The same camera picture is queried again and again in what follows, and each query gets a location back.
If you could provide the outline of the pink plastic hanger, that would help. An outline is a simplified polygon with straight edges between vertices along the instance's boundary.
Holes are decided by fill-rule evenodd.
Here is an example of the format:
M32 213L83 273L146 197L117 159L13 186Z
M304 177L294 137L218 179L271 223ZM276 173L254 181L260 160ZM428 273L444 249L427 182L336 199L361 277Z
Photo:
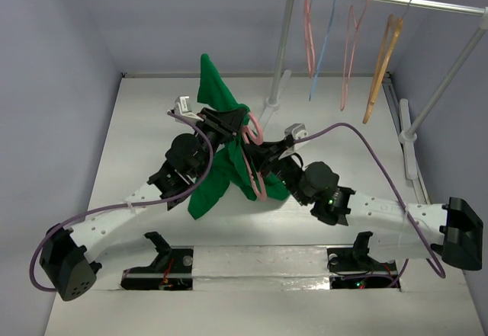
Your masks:
M265 182L259 169L256 159L256 149L263 143L263 130L258 119L251 113L248 113L249 122L241 129L241 137L244 146L241 148L242 157L249 175L250 184L256 197L264 201L267 199Z

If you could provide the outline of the green t shirt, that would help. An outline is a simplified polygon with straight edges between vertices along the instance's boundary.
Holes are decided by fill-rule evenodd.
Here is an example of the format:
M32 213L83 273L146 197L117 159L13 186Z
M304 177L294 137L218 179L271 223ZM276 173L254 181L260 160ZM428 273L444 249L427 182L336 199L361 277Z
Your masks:
M233 97L216 66L205 53L200 58L200 84L197 101L220 112L240 107L245 108L247 112L250 111L247 105L240 104ZM242 135L239 134L232 142L226 143L223 148L214 150L210 172L203 184L192 193L188 204L188 212L193 219L200 219L209 212L226 193L230 184L239 187L248 200L258 199L252 189L249 172L242 156L243 143Z

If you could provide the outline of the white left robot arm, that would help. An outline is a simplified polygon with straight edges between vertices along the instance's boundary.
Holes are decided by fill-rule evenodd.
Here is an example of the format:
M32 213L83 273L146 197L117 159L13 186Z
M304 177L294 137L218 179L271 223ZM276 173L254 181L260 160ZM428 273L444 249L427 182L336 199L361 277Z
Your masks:
M218 173L226 149L238 148L249 110L187 109L182 99L168 112L191 132L177 135L161 168L126 200L89 210L49 229L33 259L52 283L52 291L69 302L95 285L102 269L100 256L149 215L151 206L172 210L188 200L188 211L197 219L209 211L229 186L230 163Z

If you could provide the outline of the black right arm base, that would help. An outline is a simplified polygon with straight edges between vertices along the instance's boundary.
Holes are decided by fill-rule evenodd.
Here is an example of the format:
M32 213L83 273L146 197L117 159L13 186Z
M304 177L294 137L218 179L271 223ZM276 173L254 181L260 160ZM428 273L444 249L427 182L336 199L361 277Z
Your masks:
M327 248L327 269L332 290L400 288L396 263L374 260L369 242L373 233L360 232L349 247Z

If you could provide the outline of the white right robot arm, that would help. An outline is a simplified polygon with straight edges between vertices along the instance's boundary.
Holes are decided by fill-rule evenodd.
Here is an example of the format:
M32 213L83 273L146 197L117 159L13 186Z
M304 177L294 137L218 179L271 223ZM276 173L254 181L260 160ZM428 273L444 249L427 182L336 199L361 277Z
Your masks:
M462 270L483 267L483 221L466 200L445 204L401 204L339 185L324 162L304 166L293 139L246 143L244 153L257 171L273 174L301 205L329 226L360 227L349 248L352 263L368 269L377 261L430 258Z

